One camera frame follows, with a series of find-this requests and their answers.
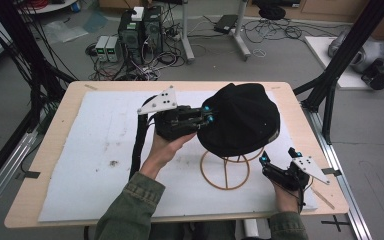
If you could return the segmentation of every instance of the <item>person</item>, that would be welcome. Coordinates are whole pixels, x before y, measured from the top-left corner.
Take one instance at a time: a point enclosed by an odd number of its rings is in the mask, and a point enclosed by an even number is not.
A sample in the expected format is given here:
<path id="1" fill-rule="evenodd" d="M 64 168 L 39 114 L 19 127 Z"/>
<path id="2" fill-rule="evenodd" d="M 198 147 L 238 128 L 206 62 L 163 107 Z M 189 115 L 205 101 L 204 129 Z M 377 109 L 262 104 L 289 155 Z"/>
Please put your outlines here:
<path id="1" fill-rule="evenodd" d="M 151 216 L 155 212 L 165 187 L 155 181 L 159 171 L 173 159 L 183 144 L 195 134 L 180 137 L 168 142 L 154 133 L 148 158 L 139 172 L 136 172 L 126 184 L 121 194 L 99 219 L 95 239 L 148 239 L 151 231 Z M 273 240 L 308 239 L 305 227 L 298 214 L 296 197 L 273 183 L 276 205 L 279 213 L 270 218 L 270 230 Z M 224 234 L 235 239 L 234 225 Z"/>

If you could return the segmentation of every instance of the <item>olive green jacket sleeve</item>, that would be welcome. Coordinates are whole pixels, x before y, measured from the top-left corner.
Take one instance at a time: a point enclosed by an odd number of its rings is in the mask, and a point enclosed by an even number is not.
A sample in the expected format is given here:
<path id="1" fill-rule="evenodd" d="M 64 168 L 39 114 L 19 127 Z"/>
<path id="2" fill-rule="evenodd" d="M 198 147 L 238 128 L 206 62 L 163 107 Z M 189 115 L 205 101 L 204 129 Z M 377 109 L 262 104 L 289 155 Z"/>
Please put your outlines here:
<path id="1" fill-rule="evenodd" d="M 165 187 L 136 173 L 99 219 L 95 239 L 148 239 L 151 216 Z"/>
<path id="2" fill-rule="evenodd" d="M 308 239 L 301 217 L 296 212 L 282 212 L 270 218 L 272 240 Z"/>
<path id="3" fill-rule="evenodd" d="M 98 221 L 95 239 L 147 240 L 151 216 L 165 187 L 140 173 L 136 173 L 122 193 Z M 272 240 L 308 239 L 300 216 L 284 212 L 270 218 Z"/>

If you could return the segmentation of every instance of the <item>white foam board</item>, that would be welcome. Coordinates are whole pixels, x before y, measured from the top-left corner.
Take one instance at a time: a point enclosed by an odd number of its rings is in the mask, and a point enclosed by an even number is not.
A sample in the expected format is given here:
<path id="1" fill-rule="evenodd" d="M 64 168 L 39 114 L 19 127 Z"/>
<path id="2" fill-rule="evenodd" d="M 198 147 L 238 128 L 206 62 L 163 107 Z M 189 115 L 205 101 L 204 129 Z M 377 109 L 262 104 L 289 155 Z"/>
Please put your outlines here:
<path id="1" fill-rule="evenodd" d="M 52 174 L 40 222 L 96 220 L 104 214 L 128 181 L 137 109 L 158 93 L 94 91 L 85 95 Z M 177 100 L 180 105 L 200 107 L 214 93 L 177 92 Z M 271 92 L 268 95 L 275 101 Z M 293 146 L 283 118 L 281 124 L 279 137 L 266 150 L 274 164 L 286 169 L 291 161 L 287 151 Z M 152 133 L 150 128 L 142 161 L 149 152 Z M 199 162 L 205 151 L 195 137 L 162 169 L 157 181 L 166 190 L 153 217 L 275 210 L 273 186 L 261 173 L 258 159 L 251 161 L 250 177 L 245 185 L 231 191 L 218 190 L 201 175 Z M 223 161 L 213 160 L 209 156 L 204 169 L 211 180 L 223 182 Z M 244 166 L 228 165 L 230 184 L 243 179 Z M 317 208 L 311 189 L 305 193 L 305 201 L 306 209 Z"/>
<path id="2" fill-rule="evenodd" d="M 330 43 L 335 39 L 336 37 L 305 37 L 307 45 L 323 68 L 326 68 L 330 63 L 331 58 L 327 54 L 327 51 Z M 371 90 L 371 88 L 361 80 L 361 74 L 355 72 L 351 67 L 348 67 L 339 78 L 338 87 L 341 90 Z"/>

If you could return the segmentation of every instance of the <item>person's right hand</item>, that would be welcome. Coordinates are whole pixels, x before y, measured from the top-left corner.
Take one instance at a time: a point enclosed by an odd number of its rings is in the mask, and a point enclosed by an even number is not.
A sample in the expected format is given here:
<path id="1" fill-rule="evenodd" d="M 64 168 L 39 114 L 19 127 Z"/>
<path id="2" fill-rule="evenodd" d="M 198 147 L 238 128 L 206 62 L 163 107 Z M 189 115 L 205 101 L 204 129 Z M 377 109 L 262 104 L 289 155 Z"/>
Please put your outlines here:
<path id="1" fill-rule="evenodd" d="M 182 148 L 183 144 L 191 140 L 195 135 L 196 133 L 192 133 L 170 142 L 154 132 L 151 151 L 139 172 L 149 178 L 155 179 L 161 168 L 173 159 L 174 155 L 180 148 Z"/>
<path id="2" fill-rule="evenodd" d="M 288 192 L 281 186 L 272 182 L 276 193 L 276 207 L 279 212 L 298 213 L 298 191 Z"/>

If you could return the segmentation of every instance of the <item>floor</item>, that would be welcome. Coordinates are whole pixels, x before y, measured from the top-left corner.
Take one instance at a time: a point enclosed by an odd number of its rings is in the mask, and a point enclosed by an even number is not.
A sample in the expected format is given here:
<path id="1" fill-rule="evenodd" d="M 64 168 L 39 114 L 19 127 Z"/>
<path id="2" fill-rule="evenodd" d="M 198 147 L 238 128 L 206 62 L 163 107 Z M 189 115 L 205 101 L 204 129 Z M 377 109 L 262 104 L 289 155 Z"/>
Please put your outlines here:
<path id="1" fill-rule="evenodd" d="M 94 16 L 93 14 L 96 14 L 93 10 L 83 10 L 78 14 L 62 10 L 58 13 L 44 14 L 41 19 L 44 24 L 69 19 L 67 26 L 75 27 L 83 26 L 91 16 Z M 202 14 L 192 8 L 190 15 Z M 104 27 L 94 33 L 74 41 L 52 44 L 52 48 L 77 78 L 87 80 L 93 73 L 93 64 L 85 55 L 85 48 L 95 42 L 100 35 L 116 33 L 114 29 L 118 27 L 117 17 L 114 14 L 111 16 L 114 18 L 109 18 Z M 211 19 L 217 21 L 218 17 L 212 16 Z M 198 24 L 196 30 L 211 29 L 212 26 L 201 23 L 203 21 L 206 19 L 199 17 L 191 19 L 189 29 L 192 30 Z M 340 26 L 328 31 L 339 34 L 345 28 L 347 26 Z M 309 29 L 308 32 L 314 35 L 321 34 L 314 29 Z M 196 31 L 194 34 L 211 35 L 214 32 Z M 261 39 L 256 32 L 250 33 L 250 36 L 252 40 Z M 252 43 L 246 39 L 246 45 L 251 51 L 261 49 L 265 52 L 265 57 L 257 57 L 256 53 L 246 62 L 243 61 L 230 37 L 194 37 L 190 38 L 190 42 L 195 53 L 195 62 L 164 69 L 159 80 L 286 81 L 295 88 L 314 79 L 323 71 L 308 46 L 298 40 L 264 40 L 262 43 Z M 44 50 L 43 43 L 39 41 L 38 44 Z M 303 100 L 307 94 L 301 94 L 297 98 Z M 0 149 L 28 110 L 29 88 L 9 57 L 3 54 L 0 56 Z M 331 130 L 333 146 L 370 234 L 373 239 L 384 239 L 384 90 L 337 90 Z M 26 160 L 26 166 L 33 155 Z M 0 197 L 0 239 L 83 239 L 82 227 L 5 228 L 3 221 L 22 183 L 16 176 L 17 174 Z M 329 222 L 335 221 L 335 217 L 343 224 L 330 224 Z M 347 217 L 345 215 L 335 217 L 303 217 L 310 239 L 356 239 L 352 229 L 347 225 Z M 93 236 L 93 231 L 94 228 L 91 227 L 90 236 Z M 242 229 L 238 228 L 238 239 L 243 237 L 242 234 Z"/>

